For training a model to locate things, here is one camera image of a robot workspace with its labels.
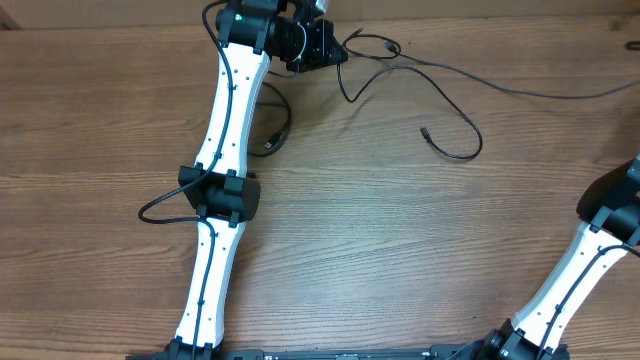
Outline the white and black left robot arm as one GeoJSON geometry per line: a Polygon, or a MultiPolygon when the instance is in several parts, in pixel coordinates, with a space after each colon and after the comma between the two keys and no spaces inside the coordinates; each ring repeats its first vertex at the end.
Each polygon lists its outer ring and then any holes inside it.
{"type": "Polygon", "coordinates": [[[260,199],[260,184],[248,175],[248,140],[272,58],[294,73],[348,58],[323,17],[328,1],[293,5],[286,17],[285,1],[220,1],[215,20],[203,21],[218,49],[219,75],[205,141],[194,166],[179,171],[196,212],[198,246],[185,311],[162,359],[213,359],[223,342],[234,255],[260,199]]]}

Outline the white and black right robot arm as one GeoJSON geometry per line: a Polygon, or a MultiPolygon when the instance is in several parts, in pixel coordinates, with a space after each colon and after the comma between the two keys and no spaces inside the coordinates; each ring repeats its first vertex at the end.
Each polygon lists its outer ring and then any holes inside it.
{"type": "Polygon", "coordinates": [[[580,224],[569,247],[534,297],[492,331],[475,359],[564,359],[568,323],[595,285],[628,254],[639,254],[639,159],[594,181],[576,212],[580,224]]]}

